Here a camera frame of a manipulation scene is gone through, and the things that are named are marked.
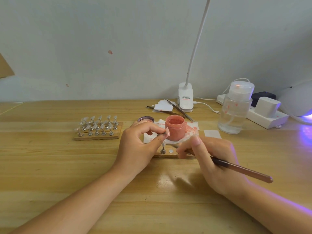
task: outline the wooden table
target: wooden table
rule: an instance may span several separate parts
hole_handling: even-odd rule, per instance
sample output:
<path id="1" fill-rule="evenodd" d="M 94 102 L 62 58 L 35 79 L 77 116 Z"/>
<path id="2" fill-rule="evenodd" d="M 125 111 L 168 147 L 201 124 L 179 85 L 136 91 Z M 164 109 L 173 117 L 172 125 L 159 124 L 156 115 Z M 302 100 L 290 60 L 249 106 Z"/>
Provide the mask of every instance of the wooden table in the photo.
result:
<path id="1" fill-rule="evenodd" d="M 106 172 L 119 139 L 74 141 L 80 118 L 118 115 L 124 129 L 158 100 L 28 102 L 0 115 L 0 233 L 8 233 Z M 221 106 L 209 103 L 214 109 Z M 217 130 L 219 115 L 197 104 L 200 130 Z M 246 120 L 233 142 L 242 166 L 269 174 L 255 181 L 312 208 L 312 127 L 289 120 L 266 130 Z M 110 205 L 90 233 L 268 233 L 206 184 L 197 160 L 152 159 Z"/>

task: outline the person's left hand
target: person's left hand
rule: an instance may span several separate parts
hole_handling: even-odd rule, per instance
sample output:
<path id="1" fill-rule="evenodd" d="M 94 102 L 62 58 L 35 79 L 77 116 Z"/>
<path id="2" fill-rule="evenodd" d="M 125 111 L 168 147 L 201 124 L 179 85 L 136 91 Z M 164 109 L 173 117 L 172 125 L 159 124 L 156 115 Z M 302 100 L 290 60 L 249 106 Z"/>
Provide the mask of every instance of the person's left hand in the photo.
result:
<path id="1" fill-rule="evenodd" d="M 140 140 L 140 135 L 148 131 L 160 135 L 148 144 L 144 144 Z M 165 131 L 165 129 L 152 122 L 134 122 L 130 128 L 122 133 L 117 157 L 112 169 L 134 178 L 149 164 L 157 149 L 168 137 L 167 134 L 164 134 Z"/>

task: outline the white wall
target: white wall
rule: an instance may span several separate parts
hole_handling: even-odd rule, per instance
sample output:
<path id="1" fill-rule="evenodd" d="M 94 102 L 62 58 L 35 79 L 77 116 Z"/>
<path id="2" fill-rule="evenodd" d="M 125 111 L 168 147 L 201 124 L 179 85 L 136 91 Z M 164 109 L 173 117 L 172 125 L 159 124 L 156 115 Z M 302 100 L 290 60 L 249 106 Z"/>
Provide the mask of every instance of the white wall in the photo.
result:
<path id="1" fill-rule="evenodd" d="M 0 0 L 0 52 L 16 74 L 0 79 L 0 101 L 174 98 L 205 3 Z M 276 93 L 312 77 L 312 0 L 210 4 L 195 96 L 215 97 L 239 77 Z"/>

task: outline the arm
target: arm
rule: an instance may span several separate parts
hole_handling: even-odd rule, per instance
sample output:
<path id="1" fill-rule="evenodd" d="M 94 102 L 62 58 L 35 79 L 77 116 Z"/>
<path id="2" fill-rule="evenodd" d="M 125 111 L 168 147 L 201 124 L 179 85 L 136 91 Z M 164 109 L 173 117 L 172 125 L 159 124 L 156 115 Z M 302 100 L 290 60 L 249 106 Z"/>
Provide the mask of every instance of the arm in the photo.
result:
<path id="1" fill-rule="evenodd" d="M 177 149 L 180 158 L 192 148 L 207 183 L 272 233 L 312 233 L 312 211 L 280 197 L 230 169 L 216 166 L 210 155 L 238 164 L 234 147 L 227 140 L 191 137 Z"/>
<path id="2" fill-rule="evenodd" d="M 149 144 L 139 136 L 149 130 L 159 133 Z M 86 234 L 112 200 L 141 172 L 167 135 L 151 122 L 134 123 L 123 132 L 112 168 L 89 185 L 52 206 L 12 234 Z"/>

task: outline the clear plastic bottle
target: clear plastic bottle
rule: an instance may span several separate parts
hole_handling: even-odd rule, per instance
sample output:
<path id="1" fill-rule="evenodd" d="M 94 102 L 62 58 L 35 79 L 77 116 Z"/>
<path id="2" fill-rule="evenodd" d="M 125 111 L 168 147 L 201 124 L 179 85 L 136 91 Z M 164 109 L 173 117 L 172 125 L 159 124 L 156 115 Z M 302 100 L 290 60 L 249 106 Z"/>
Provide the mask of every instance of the clear plastic bottle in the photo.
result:
<path id="1" fill-rule="evenodd" d="M 235 81 L 231 83 L 220 112 L 218 128 L 221 131 L 228 134 L 240 133 L 252 103 L 251 95 L 254 88 L 254 84 L 250 82 Z"/>

